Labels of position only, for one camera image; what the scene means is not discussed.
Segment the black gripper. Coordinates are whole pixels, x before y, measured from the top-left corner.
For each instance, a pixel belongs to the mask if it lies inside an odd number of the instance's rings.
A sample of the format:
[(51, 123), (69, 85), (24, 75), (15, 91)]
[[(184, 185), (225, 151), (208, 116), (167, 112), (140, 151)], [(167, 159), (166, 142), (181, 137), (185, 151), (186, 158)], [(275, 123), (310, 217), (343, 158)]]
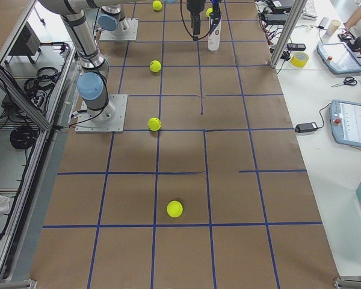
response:
[[(212, 23), (219, 23), (221, 19), (220, 3), (220, 0), (212, 1), (212, 12), (210, 13), (210, 21)], [(193, 40), (198, 40), (198, 35), (200, 34), (200, 14), (191, 12), (190, 18)]]

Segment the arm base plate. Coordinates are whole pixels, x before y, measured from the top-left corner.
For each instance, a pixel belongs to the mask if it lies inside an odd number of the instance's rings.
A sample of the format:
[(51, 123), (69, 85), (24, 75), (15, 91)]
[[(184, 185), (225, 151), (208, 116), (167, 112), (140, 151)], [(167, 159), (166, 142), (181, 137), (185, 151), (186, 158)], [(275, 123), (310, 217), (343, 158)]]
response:
[(137, 38), (139, 20), (125, 18), (122, 21), (112, 20), (108, 17), (100, 17), (99, 24), (102, 28), (101, 42), (128, 42)]
[(75, 126), (77, 133), (109, 133), (123, 132), (128, 103), (128, 95), (108, 95), (108, 105), (103, 112), (97, 113), (89, 110), (80, 114), (79, 124)]

